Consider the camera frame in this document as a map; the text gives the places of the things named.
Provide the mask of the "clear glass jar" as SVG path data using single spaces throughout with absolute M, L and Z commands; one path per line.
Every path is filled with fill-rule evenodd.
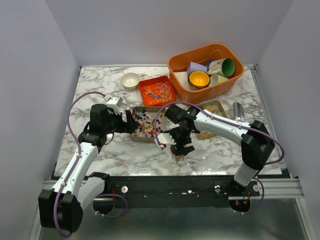
M 176 163 L 179 163 L 179 162 L 181 162 L 181 161 L 184 161 L 185 160 L 185 155 L 176 155 L 175 153 L 174 153 L 174 148 L 170 148 L 170 154 L 171 154 L 171 158 L 176 162 Z

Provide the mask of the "brown tray with lollipops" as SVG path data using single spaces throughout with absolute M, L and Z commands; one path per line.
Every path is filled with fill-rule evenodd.
M 155 133 L 160 134 L 167 130 L 165 109 L 160 112 L 156 120 L 156 129 L 154 129 L 154 120 L 160 109 L 160 107 L 153 106 L 136 106 L 132 109 L 133 119 L 139 123 L 139 126 L 130 135 L 133 142 L 152 143 Z

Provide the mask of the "orange square candy tray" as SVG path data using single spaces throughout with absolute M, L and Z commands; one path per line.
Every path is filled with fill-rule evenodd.
M 140 81 L 138 84 L 142 103 L 147 107 L 164 106 L 177 100 L 168 76 L 160 76 Z

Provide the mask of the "gold tin with popsicle candies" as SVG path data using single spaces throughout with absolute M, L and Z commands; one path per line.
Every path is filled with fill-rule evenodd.
M 222 104 L 218 100 L 213 100 L 210 102 L 201 103 L 201 104 L 198 104 L 198 106 L 203 108 L 204 110 L 208 110 L 209 112 L 216 114 L 220 117 L 224 117 L 224 118 L 228 117 Z M 202 130 L 202 131 L 200 131 L 200 133 L 196 133 L 195 136 L 198 140 L 206 140 L 206 139 L 213 138 L 217 135 L 215 133 Z

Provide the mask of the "metal scoop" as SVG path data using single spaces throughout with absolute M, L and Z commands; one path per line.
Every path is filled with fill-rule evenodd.
M 244 122 L 245 112 L 244 112 L 243 106 L 239 102 L 234 102 L 232 106 L 233 106 L 234 119 L 237 122 Z

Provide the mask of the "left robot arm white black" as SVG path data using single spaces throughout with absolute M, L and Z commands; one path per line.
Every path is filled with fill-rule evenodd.
M 38 197 L 40 224 L 44 228 L 55 228 L 60 233 L 76 232 L 82 222 L 85 209 L 96 196 L 107 197 L 111 191 L 109 175 L 95 172 L 86 183 L 83 179 L 107 142 L 114 133 L 132 134 L 139 123 L 130 110 L 126 119 L 117 105 L 94 104 L 89 122 L 77 137 L 77 149 L 60 179 L 49 190 L 42 190 Z

